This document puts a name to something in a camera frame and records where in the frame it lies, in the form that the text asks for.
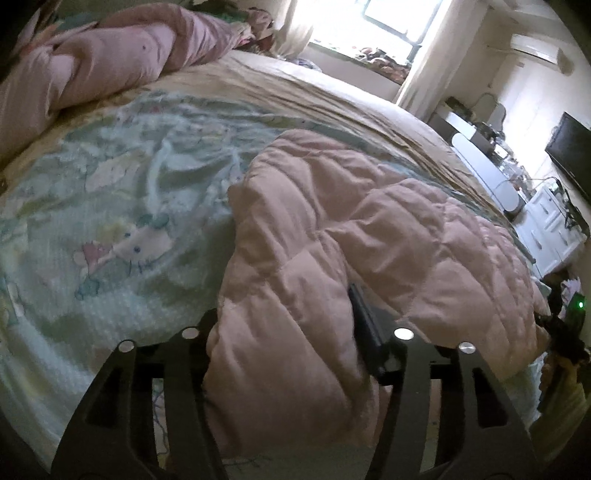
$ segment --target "window frame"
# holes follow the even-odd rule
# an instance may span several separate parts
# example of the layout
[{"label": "window frame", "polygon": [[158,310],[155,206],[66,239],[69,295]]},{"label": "window frame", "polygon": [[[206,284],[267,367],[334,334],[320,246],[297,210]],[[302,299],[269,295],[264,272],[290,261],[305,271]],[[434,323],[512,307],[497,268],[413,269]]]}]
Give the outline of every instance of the window frame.
[{"label": "window frame", "polygon": [[435,6],[435,8],[433,9],[433,13],[431,14],[431,17],[429,18],[429,21],[427,22],[427,25],[425,25],[425,29],[423,30],[423,32],[421,33],[421,35],[419,36],[417,41],[413,41],[410,40],[406,33],[402,33],[399,32],[398,30],[396,30],[395,28],[390,27],[389,25],[386,25],[382,22],[380,22],[379,20],[377,20],[374,17],[370,17],[368,15],[366,15],[366,11],[369,7],[369,4],[373,1],[373,0],[357,0],[359,3],[365,1],[365,5],[363,6],[363,10],[361,12],[361,17],[373,24],[376,25],[377,27],[381,28],[382,30],[385,30],[386,32],[395,35],[396,37],[400,38],[402,41],[405,41],[406,43],[408,43],[409,45],[412,46],[412,50],[410,51],[410,53],[408,54],[407,57],[407,62],[409,64],[412,64],[414,59],[417,56],[418,51],[421,49],[421,47],[423,46],[422,43],[425,40],[425,37],[427,36],[427,32],[429,31],[429,28],[431,28],[431,25],[433,24],[433,21],[435,20],[435,17],[437,16],[437,13],[439,12],[439,8],[441,7],[441,4],[443,3],[443,0],[438,0],[437,1],[437,5]]}]

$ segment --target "pink comforter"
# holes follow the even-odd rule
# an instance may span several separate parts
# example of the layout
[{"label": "pink comforter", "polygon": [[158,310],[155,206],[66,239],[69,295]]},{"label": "pink comforter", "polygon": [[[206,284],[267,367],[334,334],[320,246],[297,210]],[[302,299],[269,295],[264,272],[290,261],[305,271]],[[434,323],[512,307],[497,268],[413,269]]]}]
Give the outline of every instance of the pink comforter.
[{"label": "pink comforter", "polygon": [[141,5],[66,31],[33,50],[0,85],[0,160],[45,131],[61,109],[217,60],[232,27],[178,5]]},{"label": "pink comforter", "polygon": [[229,190],[236,251],[204,379],[224,455],[379,435],[388,394],[353,340],[347,287],[504,379],[547,346],[509,233],[439,188],[319,134],[282,134]]}]

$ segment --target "drawer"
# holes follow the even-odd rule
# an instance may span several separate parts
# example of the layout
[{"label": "drawer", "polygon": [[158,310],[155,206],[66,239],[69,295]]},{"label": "drawer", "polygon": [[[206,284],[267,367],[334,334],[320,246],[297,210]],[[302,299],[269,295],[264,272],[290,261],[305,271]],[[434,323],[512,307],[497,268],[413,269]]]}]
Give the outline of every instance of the drawer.
[{"label": "drawer", "polygon": [[521,242],[535,258],[535,266],[542,277],[560,266],[561,258],[553,242],[548,240],[544,231],[531,215],[526,211],[521,212],[515,219],[513,226]]},{"label": "drawer", "polygon": [[586,237],[578,227],[568,229],[564,216],[560,215],[545,228],[546,238],[552,243],[560,258],[568,262],[570,256],[584,244]]},{"label": "drawer", "polygon": [[554,195],[548,189],[542,188],[525,206],[533,217],[537,220],[539,225],[546,229],[551,223],[555,222],[558,217],[564,219],[562,211],[557,204]]}]

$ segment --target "tv screen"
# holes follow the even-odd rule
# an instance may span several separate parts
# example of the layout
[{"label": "tv screen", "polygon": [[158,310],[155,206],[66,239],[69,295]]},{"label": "tv screen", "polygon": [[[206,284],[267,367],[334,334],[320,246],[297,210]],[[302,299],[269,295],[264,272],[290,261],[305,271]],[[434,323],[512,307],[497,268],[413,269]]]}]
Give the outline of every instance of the tv screen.
[{"label": "tv screen", "polygon": [[564,113],[546,153],[591,203],[591,130]]}]

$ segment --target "quilted comforter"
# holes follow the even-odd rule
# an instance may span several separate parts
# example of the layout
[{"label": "quilted comforter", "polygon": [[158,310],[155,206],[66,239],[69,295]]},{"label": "quilted comforter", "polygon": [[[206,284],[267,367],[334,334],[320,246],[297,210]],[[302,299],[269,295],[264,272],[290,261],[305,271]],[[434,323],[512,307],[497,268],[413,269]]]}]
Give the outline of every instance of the quilted comforter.
[{"label": "quilted comforter", "polygon": [[547,346],[509,233],[391,164],[291,130],[228,195],[236,250],[204,381],[225,456],[379,436],[388,393],[356,350],[351,281],[428,340],[471,341],[500,379]]}]

